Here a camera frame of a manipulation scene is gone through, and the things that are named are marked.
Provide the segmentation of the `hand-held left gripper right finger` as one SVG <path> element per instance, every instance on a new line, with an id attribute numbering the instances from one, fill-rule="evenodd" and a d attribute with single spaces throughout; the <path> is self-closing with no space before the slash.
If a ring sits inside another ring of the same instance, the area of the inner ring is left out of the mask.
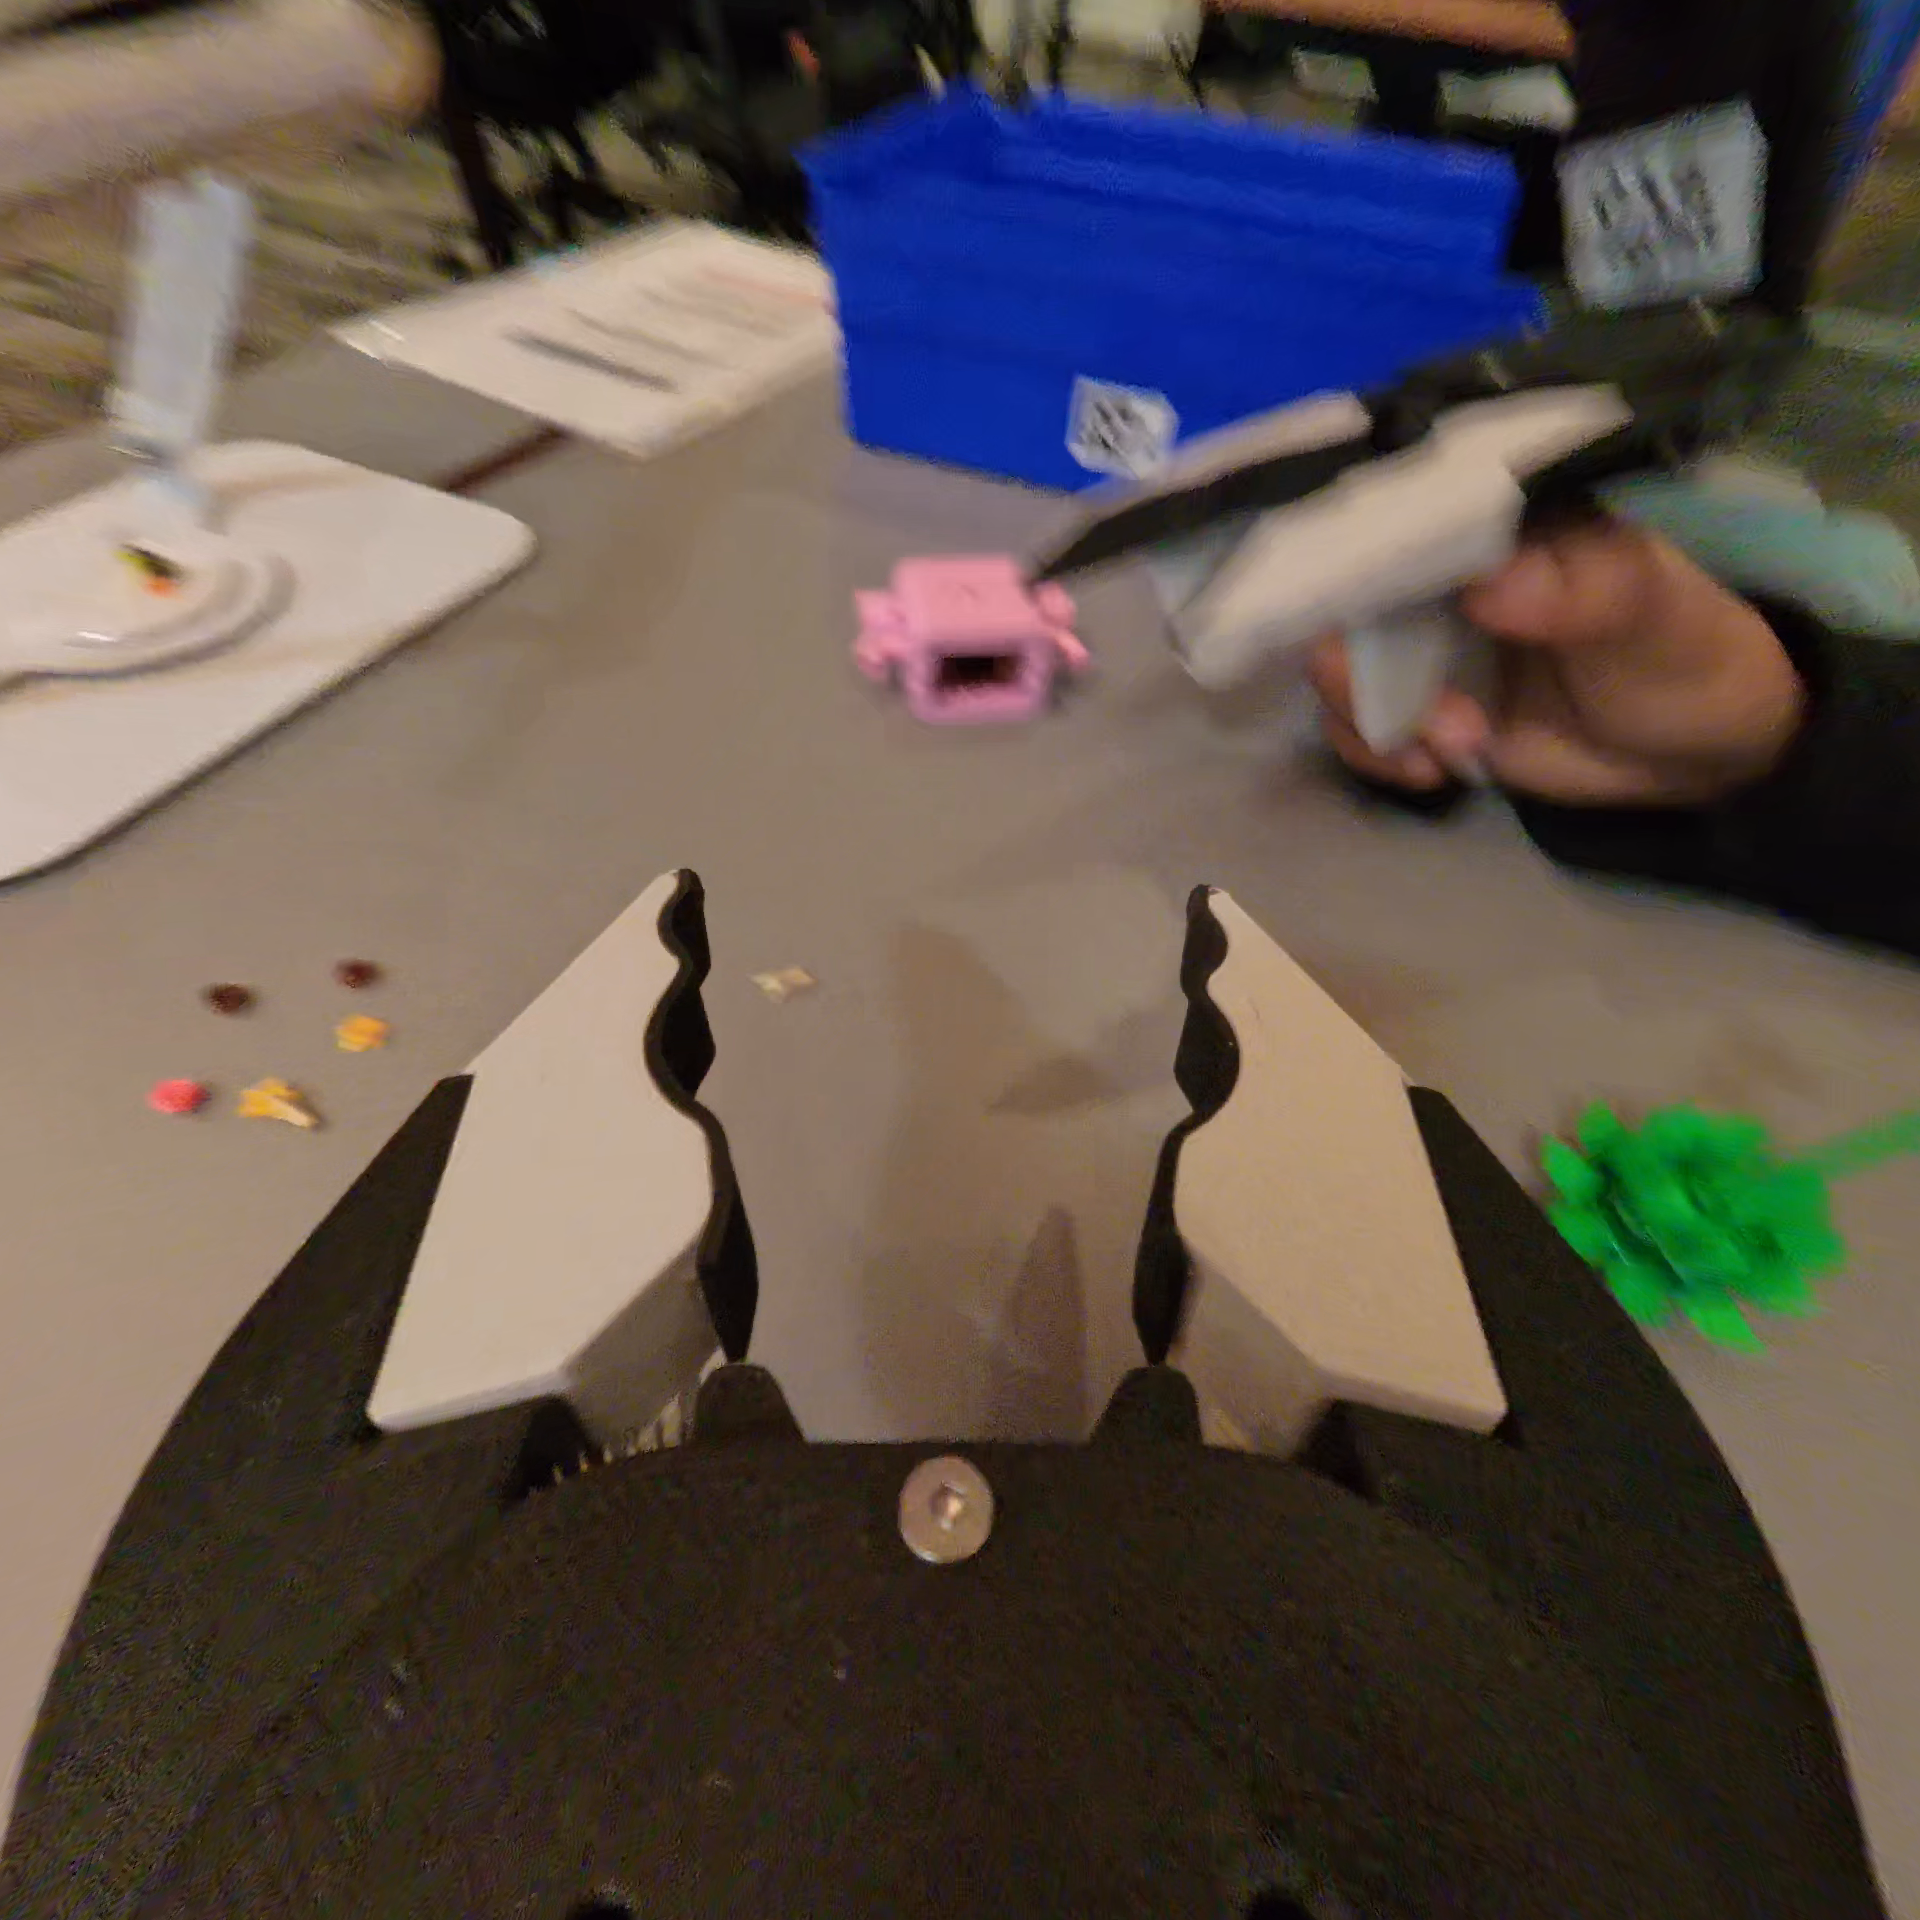
<path id="1" fill-rule="evenodd" d="M 1503 1386 L 1404 1070 L 1219 887 L 1189 895 L 1179 986 L 1186 1110 L 1133 1309 L 1203 1439 L 1295 1455 L 1334 1406 L 1495 1434 Z"/>

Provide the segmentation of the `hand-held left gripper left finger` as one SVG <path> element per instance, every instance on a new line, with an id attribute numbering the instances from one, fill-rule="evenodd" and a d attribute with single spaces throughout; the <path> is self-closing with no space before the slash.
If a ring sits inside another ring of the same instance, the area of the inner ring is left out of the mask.
<path id="1" fill-rule="evenodd" d="M 695 871 L 657 877 L 471 1062 L 367 1419 L 561 1402 L 614 1453 L 746 1359 L 758 1261 L 730 1138 Z"/>

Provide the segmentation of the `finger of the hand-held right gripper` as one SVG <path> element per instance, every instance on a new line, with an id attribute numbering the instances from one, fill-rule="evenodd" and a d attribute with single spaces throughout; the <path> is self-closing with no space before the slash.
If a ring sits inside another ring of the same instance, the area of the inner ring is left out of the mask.
<path id="1" fill-rule="evenodd" d="M 1410 447 L 1259 517 L 1170 622 L 1185 670 L 1228 691 L 1340 631 L 1351 692 L 1438 692 L 1468 637 L 1455 595 L 1516 550 L 1524 482 L 1633 419 L 1603 383 L 1446 407 Z"/>
<path id="2" fill-rule="evenodd" d="M 1322 394 L 1245 419 L 1174 451 L 1148 477 L 1098 490 L 1030 560 L 1051 582 L 1139 548 L 1196 538 L 1244 514 L 1315 494 L 1374 454 L 1374 414 L 1353 394 Z"/>

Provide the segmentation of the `pink brick figure pot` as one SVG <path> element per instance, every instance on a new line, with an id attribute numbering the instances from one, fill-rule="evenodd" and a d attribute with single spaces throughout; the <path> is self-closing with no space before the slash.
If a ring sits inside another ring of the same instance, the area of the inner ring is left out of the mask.
<path id="1" fill-rule="evenodd" d="M 1089 671 L 1075 600 L 1009 556 L 901 560 L 852 592 L 858 671 L 934 730 L 999 730 L 1046 712 Z"/>

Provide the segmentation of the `green leafy plant piece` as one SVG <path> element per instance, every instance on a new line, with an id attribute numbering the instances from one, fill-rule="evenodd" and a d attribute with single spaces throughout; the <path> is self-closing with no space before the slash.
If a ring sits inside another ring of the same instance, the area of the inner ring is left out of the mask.
<path id="1" fill-rule="evenodd" d="M 1540 1142 L 1543 1210 L 1644 1330 L 1763 1354 L 1759 1318 L 1799 1318 L 1844 1266 L 1830 1183 L 1759 1120 L 1681 1104 L 1587 1108 Z"/>

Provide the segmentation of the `person's right forearm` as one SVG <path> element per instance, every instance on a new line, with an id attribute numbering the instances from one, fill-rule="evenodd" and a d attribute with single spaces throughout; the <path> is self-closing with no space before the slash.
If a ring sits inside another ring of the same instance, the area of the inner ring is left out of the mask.
<path id="1" fill-rule="evenodd" d="M 1917 958 L 1917 658 L 1913 643 L 1757 613 L 1807 706 L 1772 770 L 1700 803 L 1511 794 L 1522 830 L 1573 871 L 1767 909 L 1834 939 Z"/>

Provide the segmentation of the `person's right hand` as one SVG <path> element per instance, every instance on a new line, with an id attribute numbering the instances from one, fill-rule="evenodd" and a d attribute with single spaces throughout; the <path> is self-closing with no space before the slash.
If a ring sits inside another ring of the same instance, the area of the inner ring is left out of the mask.
<path id="1" fill-rule="evenodd" d="M 1555 527 L 1461 606 L 1495 645 L 1490 691 L 1443 688 L 1395 752 L 1356 727 L 1348 643 L 1313 653 L 1323 738 L 1358 776 L 1409 794 L 1483 781 L 1574 810 L 1692 806 L 1764 776 L 1807 717 L 1764 615 L 1627 524 Z"/>

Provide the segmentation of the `grey framed desk panel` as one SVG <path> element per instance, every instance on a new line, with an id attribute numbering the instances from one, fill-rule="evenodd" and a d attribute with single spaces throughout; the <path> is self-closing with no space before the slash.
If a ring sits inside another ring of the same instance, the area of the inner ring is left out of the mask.
<path id="1" fill-rule="evenodd" d="M 1891 518 L 1829 502 L 1781 467 L 1713 454 L 1604 482 L 1601 502 L 1716 582 L 1886 640 L 1917 637 L 1917 562 Z"/>

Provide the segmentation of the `blue storage bin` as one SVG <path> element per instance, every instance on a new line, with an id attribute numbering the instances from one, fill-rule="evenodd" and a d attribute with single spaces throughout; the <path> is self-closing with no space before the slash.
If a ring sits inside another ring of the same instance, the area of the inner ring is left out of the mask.
<path id="1" fill-rule="evenodd" d="M 803 154 L 858 446 L 1078 491 L 1316 394 L 1501 343 L 1500 154 L 951 86 Z"/>

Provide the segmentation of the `white book stand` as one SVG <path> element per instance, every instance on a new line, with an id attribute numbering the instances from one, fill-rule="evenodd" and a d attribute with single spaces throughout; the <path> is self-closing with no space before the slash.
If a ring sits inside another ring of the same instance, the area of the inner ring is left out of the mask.
<path id="1" fill-rule="evenodd" d="M 245 172 L 438 101 L 421 4 L 5 4 L 5 272 L 118 267 L 100 477 L 5 507 L 5 884 L 60 868 L 515 576 L 515 517 L 229 438 L 260 237 Z M 115 556 L 189 564 L 143 595 Z"/>

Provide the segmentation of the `laminated instruction sheet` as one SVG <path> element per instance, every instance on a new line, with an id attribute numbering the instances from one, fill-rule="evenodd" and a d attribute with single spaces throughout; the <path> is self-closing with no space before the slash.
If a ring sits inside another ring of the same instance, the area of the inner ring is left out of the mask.
<path id="1" fill-rule="evenodd" d="M 842 364 L 833 276 L 815 256 L 690 220 L 542 256 L 331 336 L 634 459 Z"/>

